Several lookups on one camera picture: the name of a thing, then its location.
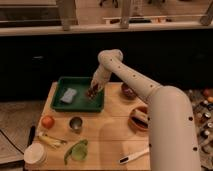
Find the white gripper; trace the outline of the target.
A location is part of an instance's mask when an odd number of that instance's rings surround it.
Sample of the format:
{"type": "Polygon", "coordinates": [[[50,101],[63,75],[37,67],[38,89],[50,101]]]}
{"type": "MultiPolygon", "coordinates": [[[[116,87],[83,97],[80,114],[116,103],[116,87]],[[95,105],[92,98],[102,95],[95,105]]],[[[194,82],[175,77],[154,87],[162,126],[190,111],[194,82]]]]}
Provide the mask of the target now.
{"type": "Polygon", "coordinates": [[[91,88],[100,92],[105,85],[109,82],[112,72],[99,65],[93,74],[91,81],[91,88]]]}

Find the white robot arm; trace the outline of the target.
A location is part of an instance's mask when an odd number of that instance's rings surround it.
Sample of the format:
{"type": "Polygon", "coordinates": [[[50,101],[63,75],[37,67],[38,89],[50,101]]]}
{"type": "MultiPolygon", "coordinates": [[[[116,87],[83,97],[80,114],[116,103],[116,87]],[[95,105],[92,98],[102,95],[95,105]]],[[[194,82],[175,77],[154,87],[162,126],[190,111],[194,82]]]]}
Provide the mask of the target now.
{"type": "Polygon", "coordinates": [[[99,66],[91,88],[101,91],[111,74],[117,75],[148,105],[151,171],[201,171],[193,109],[188,96],[163,86],[122,63],[119,49],[98,54],[99,66]]]}

